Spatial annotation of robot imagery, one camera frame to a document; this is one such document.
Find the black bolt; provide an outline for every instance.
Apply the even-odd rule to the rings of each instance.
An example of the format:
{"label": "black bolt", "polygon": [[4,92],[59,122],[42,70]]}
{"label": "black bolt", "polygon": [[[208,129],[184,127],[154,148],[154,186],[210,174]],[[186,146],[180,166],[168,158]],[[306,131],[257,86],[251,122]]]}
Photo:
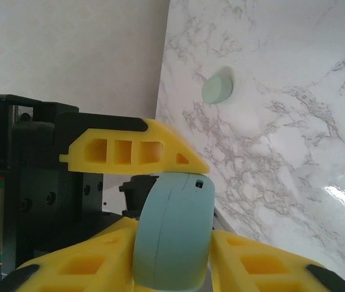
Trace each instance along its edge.
{"label": "black bolt", "polygon": [[86,185],[85,188],[83,189],[83,193],[85,194],[85,196],[88,196],[90,192],[91,192],[91,187],[89,185]]}
{"label": "black bolt", "polygon": [[23,113],[22,115],[19,116],[19,120],[21,122],[30,122],[32,118],[30,117],[30,114],[28,113]]}
{"label": "black bolt", "polygon": [[29,198],[23,199],[19,204],[19,210],[26,213],[32,207],[32,200]]}
{"label": "black bolt", "polygon": [[98,186],[97,186],[97,188],[98,188],[98,192],[100,192],[101,190],[103,190],[103,182],[98,182]]}
{"label": "black bolt", "polygon": [[56,193],[55,192],[50,192],[46,196],[46,203],[48,205],[52,205],[56,201]]}

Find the marble surface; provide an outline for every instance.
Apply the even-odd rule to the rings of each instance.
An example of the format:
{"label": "marble surface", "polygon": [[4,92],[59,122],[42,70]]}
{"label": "marble surface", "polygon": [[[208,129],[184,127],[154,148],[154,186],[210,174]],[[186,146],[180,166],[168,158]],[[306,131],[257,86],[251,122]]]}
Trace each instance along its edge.
{"label": "marble surface", "polygon": [[[214,73],[234,90],[205,105]],[[236,233],[345,279],[345,0],[171,0],[156,117],[207,160]]]}

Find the black plastic part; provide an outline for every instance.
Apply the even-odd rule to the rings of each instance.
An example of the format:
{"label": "black plastic part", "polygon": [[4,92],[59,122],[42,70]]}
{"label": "black plastic part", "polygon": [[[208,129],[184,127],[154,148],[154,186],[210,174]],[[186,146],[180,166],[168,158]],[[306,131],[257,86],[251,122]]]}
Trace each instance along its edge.
{"label": "black plastic part", "polygon": [[316,265],[308,265],[306,269],[330,292],[345,292],[345,280],[335,272]]}
{"label": "black plastic part", "polygon": [[139,218],[148,194],[155,184],[158,176],[136,175],[130,178],[129,182],[124,182],[119,191],[125,194],[127,209],[122,211],[122,215],[130,218]]}
{"label": "black plastic part", "polygon": [[55,145],[59,154],[68,154],[68,147],[90,128],[135,132],[148,130],[147,123],[139,117],[87,113],[62,113],[56,118],[55,125]]}
{"label": "black plastic part", "polygon": [[0,292],[16,292],[39,268],[39,265],[30,265],[12,271],[6,278],[0,281]]}
{"label": "black plastic part", "polygon": [[59,236],[36,246],[34,257],[40,257],[58,249],[67,248],[68,246],[90,239],[108,226],[122,219],[122,217],[123,216],[118,214],[104,212],[101,216],[82,220],[81,222],[62,231]]}
{"label": "black plastic part", "polygon": [[33,121],[53,123],[55,118],[63,112],[78,112],[78,108],[62,103],[41,102],[12,94],[0,94],[0,167],[8,167],[12,127],[19,122],[17,110],[19,106],[33,111]]}
{"label": "black plastic part", "polygon": [[[54,122],[67,111],[76,113],[78,108],[0,95],[4,275],[32,259],[36,246],[59,237],[81,220],[102,216],[98,185],[103,175],[69,172],[58,160]],[[22,121],[23,113],[30,113],[29,121]],[[83,196],[86,185],[90,185],[87,197]]]}

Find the triangular hole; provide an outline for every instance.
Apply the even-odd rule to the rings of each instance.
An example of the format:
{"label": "triangular hole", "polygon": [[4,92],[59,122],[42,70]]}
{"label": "triangular hole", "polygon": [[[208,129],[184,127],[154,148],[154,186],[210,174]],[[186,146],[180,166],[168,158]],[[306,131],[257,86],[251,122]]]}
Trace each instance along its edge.
{"label": "triangular hole", "polygon": [[176,163],[177,164],[188,164],[189,161],[181,153],[176,154]]}

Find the yellow 3d-printed part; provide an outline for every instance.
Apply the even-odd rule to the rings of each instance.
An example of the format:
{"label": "yellow 3d-printed part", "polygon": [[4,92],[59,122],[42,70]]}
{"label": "yellow 3d-printed part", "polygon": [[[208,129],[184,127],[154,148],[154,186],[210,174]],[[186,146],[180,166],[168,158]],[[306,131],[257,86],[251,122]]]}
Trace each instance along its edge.
{"label": "yellow 3d-printed part", "polygon": [[136,230],[125,228],[24,263],[40,269],[17,292],[132,292]]}
{"label": "yellow 3d-printed part", "polygon": [[149,289],[147,287],[143,287],[134,283],[133,292],[153,292],[153,291],[156,291],[156,290]]}
{"label": "yellow 3d-printed part", "polygon": [[98,234],[94,235],[93,238],[99,237],[101,235],[105,235],[107,233],[112,233],[114,231],[118,231],[124,228],[133,228],[137,231],[138,228],[138,221],[134,219],[130,219],[128,217],[123,217],[122,219],[118,220],[114,224],[110,225],[103,231],[99,232]]}
{"label": "yellow 3d-printed part", "polygon": [[320,264],[226,231],[213,231],[214,292],[328,292],[307,270]]}
{"label": "yellow 3d-printed part", "polygon": [[209,166],[171,126],[144,119],[145,132],[88,129],[60,155],[73,172],[144,174],[209,173]]}

